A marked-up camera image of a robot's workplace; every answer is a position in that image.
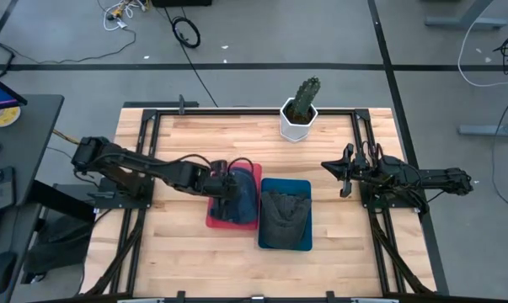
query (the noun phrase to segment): black desk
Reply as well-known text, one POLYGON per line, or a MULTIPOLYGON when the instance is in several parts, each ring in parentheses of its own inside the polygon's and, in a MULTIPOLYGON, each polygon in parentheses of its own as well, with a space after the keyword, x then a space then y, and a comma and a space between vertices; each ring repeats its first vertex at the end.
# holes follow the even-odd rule
POLYGON ((35 181, 64 98, 60 95, 24 97, 28 105, 22 108, 18 121, 0 128, 0 168, 14 167, 17 196, 17 207, 6 210, 0 221, 0 253, 9 249, 12 239, 13 250, 18 254, 10 286, 0 294, 0 302, 10 301, 42 205, 78 219, 94 219, 92 207, 35 181))

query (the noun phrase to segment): black cloth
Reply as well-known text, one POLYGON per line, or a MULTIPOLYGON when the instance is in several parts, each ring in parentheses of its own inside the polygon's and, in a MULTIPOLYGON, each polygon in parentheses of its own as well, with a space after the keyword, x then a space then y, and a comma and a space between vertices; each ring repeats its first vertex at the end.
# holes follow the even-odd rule
POLYGON ((261 224, 263 241, 279 249, 293 249, 302 239, 312 200, 280 194, 261 193, 261 224))
POLYGON ((54 268, 82 263, 87 255, 93 225, 64 215, 46 224, 27 253, 26 273, 46 273, 54 268))

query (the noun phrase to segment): white cable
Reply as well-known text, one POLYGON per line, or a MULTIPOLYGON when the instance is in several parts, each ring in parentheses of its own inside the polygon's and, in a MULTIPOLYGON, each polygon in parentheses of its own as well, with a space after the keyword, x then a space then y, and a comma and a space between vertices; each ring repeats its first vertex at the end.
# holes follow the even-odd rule
POLYGON ((497 85, 504 85, 504 84, 508 84, 508 81, 507 82, 498 82, 498 83, 491 83, 491 84, 477 84, 475 82, 472 82, 470 81, 469 79, 467 79, 467 77, 465 77, 465 74, 463 73, 462 71, 462 54, 463 54, 463 48, 465 47, 465 42, 467 41, 467 37, 469 36, 469 33, 471 32, 471 29, 473 28, 474 24, 480 19, 480 17, 482 16, 482 14, 489 8, 489 6, 491 5, 491 3, 484 9, 484 11, 473 21, 473 23, 471 24, 471 26, 469 26, 469 29, 467 30, 467 33, 465 34, 465 37, 463 38, 463 43, 462 43, 462 49, 459 51, 459 57, 457 58, 457 69, 459 70, 459 72, 462 74, 462 77, 463 79, 465 79, 465 81, 467 81, 467 83, 477 87, 477 88, 490 88, 490 87, 493 87, 493 86, 497 86, 497 85))
MULTIPOLYGON (((119 25, 115 26, 114 28, 108 28, 108 27, 106 26, 106 24, 107 24, 107 21, 108 21, 108 19, 107 19, 108 12, 109 12, 112 8, 116 8, 116 7, 118 7, 118 6, 122 5, 122 4, 123 4, 123 1, 120 1, 120 2, 119 2, 119 3, 117 3, 116 5, 113 5, 113 6, 109 7, 109 8, 107 8, 107 9, 104 11, 104 22, 103 22, 103 25, 104 25, 104 29, 105 29, 105 30, 107 30, 107 31, 113 31, 113 30, 116 30, 116 29, 120 29, 120 26, 119 26, 119 25)), ((138 6, 138 5, 136 5, 136 4, 134 4, 134 3, 128 3, 128 4, 126 4, 126 6, 125 6, 126 16, 127 16, 128 18, 130 18, 130 19, 132 19, 132 18, 134 17, 134 11, 133 11, 131 8, 139 8, 139 6, 138 6)))

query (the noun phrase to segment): dark towel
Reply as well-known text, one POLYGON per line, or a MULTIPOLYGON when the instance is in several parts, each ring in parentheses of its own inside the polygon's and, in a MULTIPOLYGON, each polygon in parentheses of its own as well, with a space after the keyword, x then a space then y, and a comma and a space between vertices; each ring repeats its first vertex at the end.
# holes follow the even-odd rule
POLYGON ((296 247, 302 239, 312 201, 287 194, 263 192, 261 207, 259 232, 264 242, 273 248, 296 247))

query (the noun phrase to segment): cactus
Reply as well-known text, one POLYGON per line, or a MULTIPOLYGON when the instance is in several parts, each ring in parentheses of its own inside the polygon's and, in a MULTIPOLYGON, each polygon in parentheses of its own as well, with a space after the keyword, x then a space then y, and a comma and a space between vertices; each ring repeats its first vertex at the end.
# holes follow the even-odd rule
POLYGON ((295 121, 308 123, 311 117, 308 117, 310 105, 312 105, 315 95, 321 88, 321 82, 317 77, 311 77, 304 81, 301 87, 297 90, 295 99, 291 101, 289 105, 290 118, 295 121))

